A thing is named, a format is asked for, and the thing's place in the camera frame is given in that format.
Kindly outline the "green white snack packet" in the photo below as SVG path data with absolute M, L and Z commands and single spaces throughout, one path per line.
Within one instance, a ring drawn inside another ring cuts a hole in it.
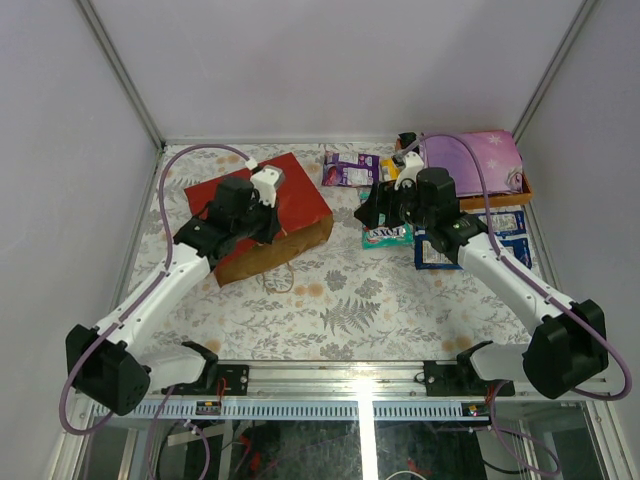
M 387 248 L 396 246 L 406 246 L 413 243 L 413 229 L 405 223 L 395 227 L 387 225 L 387 219 L 390 217 L 390 207 L 383 204 L 379 210 L 378 226 L 369 228 L 362 224 L 362 247 L 367 249 Z

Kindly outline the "red paper bag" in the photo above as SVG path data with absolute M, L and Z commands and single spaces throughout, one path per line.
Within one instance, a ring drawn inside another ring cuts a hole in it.
M 185 190 L 192 218 L 173 236 L 208 261 L 219 286 L 263 274 L 326 242 L 333 214 L 292 153 L 266 160 L 275 203 L 238 170 Z

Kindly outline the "purple snack packet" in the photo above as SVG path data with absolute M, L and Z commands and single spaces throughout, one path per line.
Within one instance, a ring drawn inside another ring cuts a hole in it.
M 367 153 L 326 151 L 323 162 L 323 186 L 363 187 L 380 178 L 380 157 Z

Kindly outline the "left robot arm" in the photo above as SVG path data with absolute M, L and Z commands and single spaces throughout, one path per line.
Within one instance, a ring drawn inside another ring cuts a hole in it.
M 75 326 L 66 338 L 73 387 L 108 411 L 124 416 L 150 391 L 208 394 L 219 381 L 211 350 L 184 341 L 145 354 L 145 342 L 182 298 L 205 279 L 238 243 L 274 240 L 284 173 L 267 166 L 247 178 L 229 176 L 214 197 L 174 235 L 168 258 L 93 328 Z

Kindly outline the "wooden tray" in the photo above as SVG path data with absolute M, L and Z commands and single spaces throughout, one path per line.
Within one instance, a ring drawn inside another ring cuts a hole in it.
M 475 156 L 474 152 L 471 150 L 469 145 L 463 139 L 458 137 L 456 140 L 458 140 L 463 146 L 465 146 L 466 149 L 468 150 L 468 152 L 470 153 L 473 161 L 476 164 L 476 169 L 477 169 L 477 172 L 478 172 L 478 175 L 479 175 L 479 178 L 480 178 L 480 182 L 481 182 L 481 187 L 482 187 L 483 193 L 487 193 L 486 186 L 485 186 L 485 181 L 484 181 L 483 174 L 482 174 L 482 170 L 481 170 L 479 161 L 477 160 L 477 157 Z M 420 155 L 420 149 L 419 149 L 420 144 L 414 149 L 417 153 L 419 153 L 419 155 Z M 458 198 L 461 199 L 461 206 L 463 208 L 465 208 L 465 209 L 480 209 L 480 208 L 482 208 L 484 206 L 484 199 L 482 197 L 482 194 L 478 195 L 478 196 L 458 197 Z M 490 203 L 490 205 L 492 207 L 507 207 L 507 206 L 525 205 L 531 200 L 532 196 L 533 196 L 533 192 L 532 192 L 532 189 L 531 189 L 531 187 L 530 187 L 530 185 L 528 183 L 528 180 L 526 179 L 525 175 L 524 175 L 524 180 L 523 180 L 523 190 L 522 190 L 521 193 L 488 194 L 489 203 Z

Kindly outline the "blue chips bag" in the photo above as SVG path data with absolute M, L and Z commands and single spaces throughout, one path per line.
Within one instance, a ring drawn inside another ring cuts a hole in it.
M 524 266 L 532 268 L 529 237 L 523 210 L 493 212 L 494 233 L 499 242 Z M 414 266 L 417 270 L 460 270 L 431 245 L 425 230 L 414 232 Z

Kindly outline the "yellow snack packet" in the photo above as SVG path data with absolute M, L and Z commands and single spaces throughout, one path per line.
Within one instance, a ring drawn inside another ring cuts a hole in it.
M 379 162 L 380 180 L 382 182 L 395 181 L 400 173 L 400 169 L 393 157 L 382 159 Z

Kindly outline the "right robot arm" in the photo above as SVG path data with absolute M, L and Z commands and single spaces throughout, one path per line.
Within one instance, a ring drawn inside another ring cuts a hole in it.
M 527 382 L 556 399 L 608 367 L 600 307 L 558 292 L 499 244 L 487 223 L 461 209 L 446 169 L 374 184 L 354 216 L 368 228 L 409 224 L 425 230 L 439 253 L 486 285 L 530 334 L 526 344 L 484 342 L 460 354 L 466 363 L 455 378 L 463 392 L 478 394 L 491 381 L 507 380 Z

